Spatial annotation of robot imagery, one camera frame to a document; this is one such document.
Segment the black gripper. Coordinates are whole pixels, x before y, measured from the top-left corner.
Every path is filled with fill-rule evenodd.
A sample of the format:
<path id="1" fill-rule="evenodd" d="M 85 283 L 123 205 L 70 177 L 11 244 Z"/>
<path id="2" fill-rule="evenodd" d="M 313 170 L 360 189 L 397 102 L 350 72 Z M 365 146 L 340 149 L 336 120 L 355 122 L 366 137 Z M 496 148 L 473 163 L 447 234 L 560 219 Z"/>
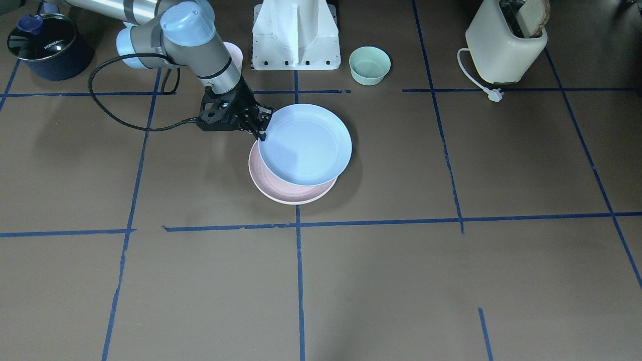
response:
<path id="1" fill-rule="evenodd" d="M 273 112 L 272 107 L 255 100 L 254 92 L 241 76 L 238 84 L 223 94 L 206 86 L 196 125 L 204 132 L 249 132 L 257 141 L 266 141 Z"/>

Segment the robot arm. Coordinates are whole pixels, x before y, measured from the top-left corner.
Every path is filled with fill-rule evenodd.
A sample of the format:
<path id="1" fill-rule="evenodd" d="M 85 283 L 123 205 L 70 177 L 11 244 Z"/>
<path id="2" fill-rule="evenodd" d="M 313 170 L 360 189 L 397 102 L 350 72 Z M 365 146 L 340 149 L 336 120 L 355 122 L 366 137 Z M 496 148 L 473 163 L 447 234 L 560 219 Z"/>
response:
<path id="1" fill-rule="evenodd" d="M 273 109 L 261 106 L 234 64 L 215 27 L 207 1 L 55 1 L 57 6 L 85 9 L 128 25 L 117 36 L 119 55 L 92 71 L 88 91 L 109 117 L 124 125 L 98 100 L 93 80 L 98 72 L 121 60 L 133 68 L 189 68 L 204 87 L 196 117 L 159 128 L 165 132 L 194 123 L 204 132 L 248 132 L 264 141 Z"/>

